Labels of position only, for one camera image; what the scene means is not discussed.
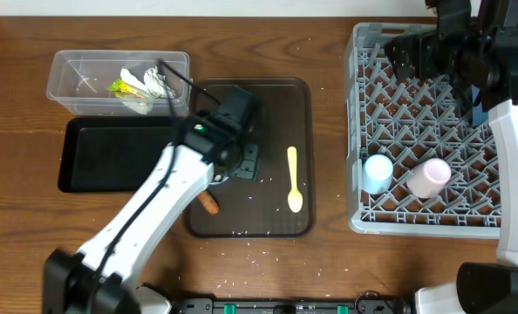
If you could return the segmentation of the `orange carrot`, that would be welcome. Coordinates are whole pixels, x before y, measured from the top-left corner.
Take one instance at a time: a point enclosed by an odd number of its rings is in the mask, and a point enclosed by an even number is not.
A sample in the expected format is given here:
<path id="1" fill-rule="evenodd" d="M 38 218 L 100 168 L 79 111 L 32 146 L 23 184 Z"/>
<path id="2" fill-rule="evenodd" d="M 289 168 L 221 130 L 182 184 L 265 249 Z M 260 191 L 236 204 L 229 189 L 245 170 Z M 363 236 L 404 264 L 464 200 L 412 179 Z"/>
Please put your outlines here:
<path id="1" fill-rule="evenodd" d="M 200 192 L 197 195 L 197 199 L 209 214 L 217 215 L 219 213 L 220 207 L 218 203 L 207 190 Z"/>

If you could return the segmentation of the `light blue cup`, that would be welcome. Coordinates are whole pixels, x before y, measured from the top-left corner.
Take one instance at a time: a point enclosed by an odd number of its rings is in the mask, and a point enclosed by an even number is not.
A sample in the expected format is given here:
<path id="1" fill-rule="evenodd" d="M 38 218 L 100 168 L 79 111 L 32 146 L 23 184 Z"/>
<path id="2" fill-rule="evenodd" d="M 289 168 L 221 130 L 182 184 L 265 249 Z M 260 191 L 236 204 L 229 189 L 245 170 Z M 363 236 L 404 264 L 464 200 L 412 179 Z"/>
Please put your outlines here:
<path id="1" fill-rule="evenodd" d="M 393 164 L 383 154 L 370 156 L 363 165 L 363 190 L 372 195 L 379 195 L 392 184 Z"/>

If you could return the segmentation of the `yellow green snack wrapper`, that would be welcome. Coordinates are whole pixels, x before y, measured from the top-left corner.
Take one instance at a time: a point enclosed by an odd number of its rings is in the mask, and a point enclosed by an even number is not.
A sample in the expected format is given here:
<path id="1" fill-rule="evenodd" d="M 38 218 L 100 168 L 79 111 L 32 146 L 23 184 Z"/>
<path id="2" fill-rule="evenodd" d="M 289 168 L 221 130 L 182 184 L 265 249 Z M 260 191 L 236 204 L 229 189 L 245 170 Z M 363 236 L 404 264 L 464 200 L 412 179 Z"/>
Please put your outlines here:
<path id="1" fill-rule="evenodd" d="M 107 90 L 119 99 L 150 99 L 152 96 L 137 87 L 129 85 L 121 78 L 117 78 L 111 83 Z"/>

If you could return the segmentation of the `grey dishwasher rack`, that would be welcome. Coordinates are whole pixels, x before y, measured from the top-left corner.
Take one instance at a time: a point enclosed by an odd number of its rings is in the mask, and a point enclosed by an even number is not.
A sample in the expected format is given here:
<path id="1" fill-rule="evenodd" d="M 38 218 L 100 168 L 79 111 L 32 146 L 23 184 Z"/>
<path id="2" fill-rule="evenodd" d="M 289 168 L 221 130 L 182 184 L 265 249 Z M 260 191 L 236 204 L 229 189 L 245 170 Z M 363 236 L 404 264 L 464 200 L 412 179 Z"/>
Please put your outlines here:
<path id="1" fill-rule="evenodd" d="M 345 50 L 346 157 L 350 228 L 359 234 L 496 239 L 500 235 L 499 162 L 491 128 L 472 126 L 446 76 L 396 80 L 384 46 L 426 24 L 359 23 Z M 393 164 L 379 195 L 362 188 L 374 154 Z M 411 194 L 406 180 L 421 162 L 444 160 L 452 177 L 431 199 Z"/>

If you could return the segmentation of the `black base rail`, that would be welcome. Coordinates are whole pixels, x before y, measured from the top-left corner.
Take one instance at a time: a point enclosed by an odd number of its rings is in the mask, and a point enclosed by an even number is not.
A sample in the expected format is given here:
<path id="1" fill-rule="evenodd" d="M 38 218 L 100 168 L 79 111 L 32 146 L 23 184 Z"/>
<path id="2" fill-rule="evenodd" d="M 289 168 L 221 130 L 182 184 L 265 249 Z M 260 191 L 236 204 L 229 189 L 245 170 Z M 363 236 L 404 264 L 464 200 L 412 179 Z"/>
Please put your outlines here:
<path id="1" fill-rule="evenodd" d="M 145 283 L 135 290 L 143 313 L 172 314 L 416 314 L 412 301 L 368 290 L 358 297 L 335 300 L 292 299 L 174 299 L 164 290 Z"/>

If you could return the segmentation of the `clear plastic waste bin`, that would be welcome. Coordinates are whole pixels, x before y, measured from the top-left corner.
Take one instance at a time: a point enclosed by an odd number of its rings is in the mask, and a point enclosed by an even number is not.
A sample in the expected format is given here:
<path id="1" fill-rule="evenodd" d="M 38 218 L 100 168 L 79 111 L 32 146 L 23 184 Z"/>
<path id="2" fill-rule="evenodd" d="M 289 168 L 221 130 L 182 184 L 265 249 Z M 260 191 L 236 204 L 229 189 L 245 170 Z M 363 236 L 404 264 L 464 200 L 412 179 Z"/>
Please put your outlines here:
<path id="1" fill-rule="evenodd" d="M 158 60 L 166 62 L 185 78 L 190 74 L 190 58 L 183 51 L 65 50 L 56 53 L 46 89 L 49 99 L 57 101 L 75 115 L 85 116 L 168 116 L 169 105 L 177 116 L 189 112 L 190 86 L 169 70 L 165 82 L 176 92 L 174 99 L 149 99 L 153 110 L 137 114 L 124 106 L 107 87 L 120 79 L 122 68 L 138 79 Z"/>

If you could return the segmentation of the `white pink cup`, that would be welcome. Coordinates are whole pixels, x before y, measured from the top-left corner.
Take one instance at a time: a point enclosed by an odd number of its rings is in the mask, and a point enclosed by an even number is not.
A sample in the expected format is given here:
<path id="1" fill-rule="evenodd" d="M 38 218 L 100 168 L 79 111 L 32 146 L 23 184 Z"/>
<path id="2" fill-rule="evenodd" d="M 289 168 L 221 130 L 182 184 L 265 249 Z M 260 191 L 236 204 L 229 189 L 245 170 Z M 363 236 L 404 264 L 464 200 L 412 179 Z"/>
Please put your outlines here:
<path id="1" fill-rule="evenodd" d="M 450 166 L 442 159 L 432 158 L 419 164 L 412 170 L 406 186 L 413 195 L 432 198 L 440 193 L 452 175 Z"/>

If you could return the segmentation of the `yellow plastic spoon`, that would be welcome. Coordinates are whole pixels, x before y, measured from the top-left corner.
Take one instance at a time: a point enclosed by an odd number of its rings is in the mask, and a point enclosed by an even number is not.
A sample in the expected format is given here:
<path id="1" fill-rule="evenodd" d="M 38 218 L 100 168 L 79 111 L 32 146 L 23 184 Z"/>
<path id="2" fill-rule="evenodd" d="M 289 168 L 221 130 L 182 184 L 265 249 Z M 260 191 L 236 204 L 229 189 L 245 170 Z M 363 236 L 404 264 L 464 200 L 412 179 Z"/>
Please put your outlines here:
<path id="1" fill-rule="evenodd" d="M 303 196 L 297 187 L 297 150 L 295 147 L 288 147 L 287 159 L 290 173 L 290 191 L 287 201 L 290 210 L 293 213 L 298 213 L 303 206 Z"/>

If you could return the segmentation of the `black rectangular tray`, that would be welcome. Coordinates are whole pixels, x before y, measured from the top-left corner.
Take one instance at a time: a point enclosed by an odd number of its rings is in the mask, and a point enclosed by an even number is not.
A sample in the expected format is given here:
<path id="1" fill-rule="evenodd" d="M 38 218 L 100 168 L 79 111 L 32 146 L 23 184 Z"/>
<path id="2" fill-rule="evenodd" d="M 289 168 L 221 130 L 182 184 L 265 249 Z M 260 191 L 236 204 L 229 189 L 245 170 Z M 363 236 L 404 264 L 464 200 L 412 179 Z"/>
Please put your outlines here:
<path id="1" fill-rule="evenodd" d="M 78 117 L 65 130 L 58 188 L 64 193 L 134 192 L 174 138 L 168 117 Z"/>

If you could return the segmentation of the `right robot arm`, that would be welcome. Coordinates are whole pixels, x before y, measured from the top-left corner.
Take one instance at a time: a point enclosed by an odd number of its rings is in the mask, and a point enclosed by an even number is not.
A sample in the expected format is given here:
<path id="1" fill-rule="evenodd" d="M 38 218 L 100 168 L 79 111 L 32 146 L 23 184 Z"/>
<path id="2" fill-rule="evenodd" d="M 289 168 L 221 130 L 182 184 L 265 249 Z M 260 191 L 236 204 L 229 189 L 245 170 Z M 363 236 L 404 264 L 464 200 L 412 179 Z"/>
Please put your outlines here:
<path id="1" fill-rule="evenodd" d="M 451 283 L 414 294 L 414 313 L 518 313 L 518 0 L 426 0 L 434 31 L 385 45 L 398 79 L 446 74 L 453 89 L 475 86 L 499 162 L 501 231 L 494 263 L 463 263 Z"/>

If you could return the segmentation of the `dark blue plate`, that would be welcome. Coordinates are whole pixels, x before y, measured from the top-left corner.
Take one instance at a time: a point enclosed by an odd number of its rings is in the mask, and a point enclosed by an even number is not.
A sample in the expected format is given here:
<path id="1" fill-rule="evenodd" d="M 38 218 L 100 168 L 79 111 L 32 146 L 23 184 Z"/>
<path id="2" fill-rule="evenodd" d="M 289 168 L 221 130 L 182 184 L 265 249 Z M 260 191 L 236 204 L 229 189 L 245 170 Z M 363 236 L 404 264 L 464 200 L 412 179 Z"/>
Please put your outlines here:
<path id="1" fill-rule="evenodd" d="M 473 109 L 472 109 L 472 118 L 471 125 L 472 126 L 480 126 L 488 121 L 488 112 L 483 110 L 483 106 L 481 103 L 481 92 L 480 89 L 474 85 L 472 85 L 472 99 L 473 99 Z"/>

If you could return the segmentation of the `white tissue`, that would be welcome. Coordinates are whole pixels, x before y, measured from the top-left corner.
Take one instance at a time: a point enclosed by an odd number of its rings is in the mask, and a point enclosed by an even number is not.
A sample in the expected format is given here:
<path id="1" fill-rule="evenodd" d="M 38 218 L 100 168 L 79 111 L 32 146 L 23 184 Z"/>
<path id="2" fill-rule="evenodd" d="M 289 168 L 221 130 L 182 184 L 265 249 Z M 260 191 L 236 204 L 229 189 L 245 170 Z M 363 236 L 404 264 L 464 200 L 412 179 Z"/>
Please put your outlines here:
<path id="1" fill-rule="evenodd" d="M 176 92 L 165 82 L 165 76 L 158 73 L 158 67 L 149 68 L 143 79 L 135 77 L 129 70 L 122 68 L 120 78 L 152 96 L 151 99 L 174 99 Z M 148 115 L 153 110 L 149 99 L 121 99 L 124 106 L 141 115 Z"/>

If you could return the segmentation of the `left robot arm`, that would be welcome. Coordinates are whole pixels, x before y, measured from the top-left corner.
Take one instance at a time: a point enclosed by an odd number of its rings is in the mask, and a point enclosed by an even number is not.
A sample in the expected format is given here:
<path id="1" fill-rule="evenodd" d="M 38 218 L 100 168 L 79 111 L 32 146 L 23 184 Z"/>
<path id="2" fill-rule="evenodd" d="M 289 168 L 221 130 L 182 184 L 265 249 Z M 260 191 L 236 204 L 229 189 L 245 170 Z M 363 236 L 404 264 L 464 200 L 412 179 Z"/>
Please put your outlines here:
<path id="1" fill-rule="evenodd" d="M 44 263 L 44 313 L 169 313 L 171 301 L 139 284 L 142 270 L 187 205 L 244 160 L 259 99 L 234 86 L 209 112 L 175 121 L 174 139 L 119 213 L 78 251 Z"/>

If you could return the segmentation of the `light blue bowl with rice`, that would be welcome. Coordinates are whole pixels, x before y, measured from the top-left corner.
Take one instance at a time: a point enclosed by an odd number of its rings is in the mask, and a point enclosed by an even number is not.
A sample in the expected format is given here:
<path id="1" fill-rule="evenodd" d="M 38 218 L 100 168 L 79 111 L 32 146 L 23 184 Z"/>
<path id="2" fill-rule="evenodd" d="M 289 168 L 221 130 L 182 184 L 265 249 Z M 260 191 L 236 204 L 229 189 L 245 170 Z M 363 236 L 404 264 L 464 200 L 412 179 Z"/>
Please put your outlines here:
<path id="1" fill-rule="evenodd" d="M 214 174 L 212 177 L 212 180 L 210 182 L 210 185 L 219 185 L 223 182 L 227 181 L 229 179 L 229 174 Z"/>

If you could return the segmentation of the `brown serving tray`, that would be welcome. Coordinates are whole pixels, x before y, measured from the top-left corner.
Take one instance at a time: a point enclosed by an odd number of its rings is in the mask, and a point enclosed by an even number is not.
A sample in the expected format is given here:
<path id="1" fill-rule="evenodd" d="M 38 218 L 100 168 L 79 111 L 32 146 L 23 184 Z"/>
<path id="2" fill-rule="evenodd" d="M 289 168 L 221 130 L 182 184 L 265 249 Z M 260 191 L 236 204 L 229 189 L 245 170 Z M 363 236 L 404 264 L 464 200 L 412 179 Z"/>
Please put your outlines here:
<path id="1" fill-rule="evenodd" d="M 200 238 L 283 238 L 310 231 L 315 222 L 315 174 L 310 89 L 299 78 L 206 78 L 200 86 L 225 100 L 232 86 L 261 102 L 254 141 L 259 146 L 255 179 L 229 178 L 208 192 L 219 205 L 211 215 L 198 200 L 184 212 L 187 230 Z M 299 212 L 290 210 L 287 150 L 297 150 L 296 184 L 303 196 Z"/>

